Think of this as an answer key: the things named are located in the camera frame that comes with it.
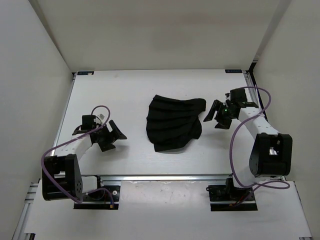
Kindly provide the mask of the black pleated skirt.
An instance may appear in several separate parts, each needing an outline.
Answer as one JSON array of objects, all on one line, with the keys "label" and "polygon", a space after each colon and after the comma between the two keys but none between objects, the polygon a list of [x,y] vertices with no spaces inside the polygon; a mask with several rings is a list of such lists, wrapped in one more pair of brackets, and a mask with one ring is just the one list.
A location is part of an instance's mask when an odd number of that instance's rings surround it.
[{"label": "black pleated skirt", "polygon": [[202,134],[199,115],[206,110],[206,100],[178,100],[155,95],[148,106],[146,134],[155,152],[184,148]]}]

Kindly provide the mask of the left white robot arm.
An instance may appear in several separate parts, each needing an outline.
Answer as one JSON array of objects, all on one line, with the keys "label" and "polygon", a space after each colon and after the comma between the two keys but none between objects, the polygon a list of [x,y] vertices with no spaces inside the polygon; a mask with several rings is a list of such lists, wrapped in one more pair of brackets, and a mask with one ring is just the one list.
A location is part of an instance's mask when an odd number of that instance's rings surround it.
[{"label": "left white robot arm", "polygon": [[127,137],[113,120],[109,121],[111,130],[98,120],[95,115],[84,115],[82,124],[76,127],[62,152],[45,156],[41,161],[42,196],[46,201],[70,198],[75,203],[81,203],[84,194],[93,200],[103,198],[105,188],[100,184],[99,177],[82,176],[79,161],[94,144],[106,152],[116,148],[115,141],[126,140]]}]

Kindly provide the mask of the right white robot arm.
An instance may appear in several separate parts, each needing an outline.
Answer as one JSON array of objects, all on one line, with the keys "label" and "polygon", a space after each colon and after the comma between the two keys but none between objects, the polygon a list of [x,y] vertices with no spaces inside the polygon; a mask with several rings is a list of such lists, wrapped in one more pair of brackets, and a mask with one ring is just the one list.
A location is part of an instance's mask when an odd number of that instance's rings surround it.
[{"label": "right white robot arm", "polygon": [[216,99],[204,121],[216,120],[215,128],[228,130],[235,119],[240,121],[240,127],[246,127],[254,140],[245,170],[248,179],[242,180],[235,170],[233,146],[239,131],[237,127],[229,147],[232,174],[226,179],[225,186],[209,185],[206,188],[212,202],[231,201],[236,205],[252,199],[254,191],[261,187],[278,189],[278,181],[273,178],[287,176],[291,170],[292,137],[273,128],[256,103],[245,99],[227,99],[225,102]]}]

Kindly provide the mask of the right blue table label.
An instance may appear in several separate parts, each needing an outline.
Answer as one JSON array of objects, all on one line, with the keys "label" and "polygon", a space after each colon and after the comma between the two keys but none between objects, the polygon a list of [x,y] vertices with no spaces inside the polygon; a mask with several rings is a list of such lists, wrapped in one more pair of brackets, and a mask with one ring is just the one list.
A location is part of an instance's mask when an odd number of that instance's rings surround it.
[{"label": "right blue table label", "polygon": [[241,69],[225,69],[228,74],[241,74],[243,71]]}]

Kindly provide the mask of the blue table label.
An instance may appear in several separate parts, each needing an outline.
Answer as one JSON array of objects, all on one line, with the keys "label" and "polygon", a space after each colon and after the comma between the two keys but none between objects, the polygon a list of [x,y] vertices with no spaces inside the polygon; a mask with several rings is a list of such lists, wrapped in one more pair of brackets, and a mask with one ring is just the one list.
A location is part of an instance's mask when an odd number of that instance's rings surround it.
[{"label": "blue table label", "polygon": [[94,74],[94,71],[78,71],[78,76],[92,76]]},{"label": "blue table label", "polygon": [[225,69],[228,74],[241,74],[243,71],[241,69]]}]

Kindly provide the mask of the left blue table label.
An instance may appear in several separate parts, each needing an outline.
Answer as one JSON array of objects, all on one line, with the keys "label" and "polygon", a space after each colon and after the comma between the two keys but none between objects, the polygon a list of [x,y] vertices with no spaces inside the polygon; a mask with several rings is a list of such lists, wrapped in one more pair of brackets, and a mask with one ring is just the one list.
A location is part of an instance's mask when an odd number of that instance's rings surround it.
[{"label": "left blue table label", "polygon": [[78,71],[78,76],[92,76],[94,74],[94,71]]}]

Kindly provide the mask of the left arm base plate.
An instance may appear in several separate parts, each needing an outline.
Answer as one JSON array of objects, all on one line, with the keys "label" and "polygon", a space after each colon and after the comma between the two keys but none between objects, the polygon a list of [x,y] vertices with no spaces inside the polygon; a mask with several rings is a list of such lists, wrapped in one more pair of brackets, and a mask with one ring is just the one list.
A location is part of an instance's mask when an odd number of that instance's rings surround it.
[{"label": "left arm base plate", "polygon": [[83,176],[83,201],[74,203],[75,210],[118,210],[121,185],[104,181],[100,175]]}]

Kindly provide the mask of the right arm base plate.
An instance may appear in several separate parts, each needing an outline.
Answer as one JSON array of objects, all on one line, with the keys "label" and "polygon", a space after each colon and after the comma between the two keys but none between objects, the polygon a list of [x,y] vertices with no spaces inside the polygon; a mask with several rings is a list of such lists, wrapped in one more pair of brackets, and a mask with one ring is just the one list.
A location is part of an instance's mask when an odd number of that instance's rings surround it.
[{"label": "right arm base plate", "polygon": [[253,188],[235,187],[232,178],[227,178],[225,185],[208,185],[211,212],[246,212],[257,211]]}]

